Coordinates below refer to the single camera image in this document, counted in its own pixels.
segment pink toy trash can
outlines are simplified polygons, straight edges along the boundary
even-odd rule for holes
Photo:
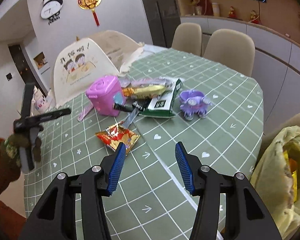
[[[97,79],[86,91],[86,95],[98,113],[102,115],[118,116],[120,111],[113,109],[114,103],[123,105],[126,102],[116,76],[104,76]]]

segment metal screw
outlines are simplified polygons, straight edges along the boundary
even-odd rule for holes
[[[242,173],[237,173],[236,176],[238,179],[244,179],[244,175]]]
[[[201,170],[203,172],[208,172],[208,171],[210,171],[210,168],[208,166],[206,166],[206,165],[203,165],[203,166],[201,166]]]
[[[98,165],[97,165],[97,166],[93,166],[93,167],[92,167],[92,171],[93,171],[93,172],[99,172],[99,171],[101,171],[101,167],[98,166]]]
[[[66,177],[65,173],[59,173],[57,176],[58,179],[64,179],[65,177]]]

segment round table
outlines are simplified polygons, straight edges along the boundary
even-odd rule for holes
[[[199,198],[184,189],[174,148],[182,141],[188,153],[217,172],[233,175],[240,171],[248,178],[253,172],[263,134],[263,95],[258,83],[226,66],[174,49],[145,46],[129,76],[180,77],[183,89],[198,89],[213,105],[206,119],[186,121],[178,100],[172,119],[138,116],[129,129],[141,133],[127,155],[117,190],[104,198],[112,239],[189,239]],[[89,103],[82,94],[66,103],[72,114],[44,124],[42,161],[25,175],[25,208],[29,216],[44,190],[59,172],[69,176],[84,173],[113,152],[95,133],[125,119],[91,111],[77,121]],[[225,195],[220,196],[219,230],[225,224]],[[76,197],[78,240],[83,240],[81,198]]]

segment yellow plastic bag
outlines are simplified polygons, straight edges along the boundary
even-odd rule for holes
[[[294,202],[294,178],[284,157],[298,163],[297,200]],[[284,239],[300,225],[300,127],[286,127],[267,148],[250,180],[271,213]]]

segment white wall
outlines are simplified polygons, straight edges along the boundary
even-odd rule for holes
[[[9,73],[12,74],[10,81],[6,78]],[[13,131],[13,121],[19,118],[17,109],[22,102],[24,87],[7,44],[0,43],[0,137],[7,138]]]
[[[23,50],[23,54],[26,57],[28,65],[34,74],[36,80],[47,93],[51,87],[51,68],[49,62],[45,64],[41,69],[38,69],[34,57],[36,57],[39,53],[42,52],[42,49],[39,46],[38,39],[35,36],[34,31],[30,32],[23,40],[21,44],[21,49]]]
[[[58,54],[75,42],[76,36],[84,38],[95,32],[116,30],[137,42],[152,44],[142,0],[102,0],[96,8],[99,27],[92,12],[78,6],[78,0],[63,0],[60,19],[51,25],[48,25],[48,20],[40,17],[42,0],[27,2],[39,46],[51,66],[54,65]]]

